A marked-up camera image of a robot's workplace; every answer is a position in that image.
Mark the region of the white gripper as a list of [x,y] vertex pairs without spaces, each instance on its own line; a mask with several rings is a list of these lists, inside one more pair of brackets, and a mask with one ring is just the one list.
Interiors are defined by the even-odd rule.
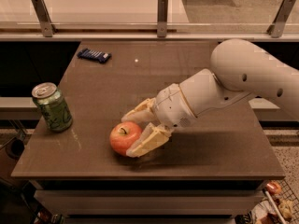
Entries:
[[161,124],[155,126],[149,123],[140,137],[127,149],[126,155],[128,157],[144,156],[164,145],[171,137],[171,129],[186,128],[197,121],[197,117],[189,108],[179,84],[171,84],[160,91],[155,99],[147,98],[126,113],[121,121],[142,123],[156,119]]

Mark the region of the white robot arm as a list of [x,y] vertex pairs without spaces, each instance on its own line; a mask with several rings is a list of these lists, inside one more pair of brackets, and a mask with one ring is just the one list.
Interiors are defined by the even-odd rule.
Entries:
[[212,51],[208,68],[159,91],[121,118],[147,124],[126,155],[143,156],[206,113],[254,96],[299,119],[299,71],[249,41],[223,41]]

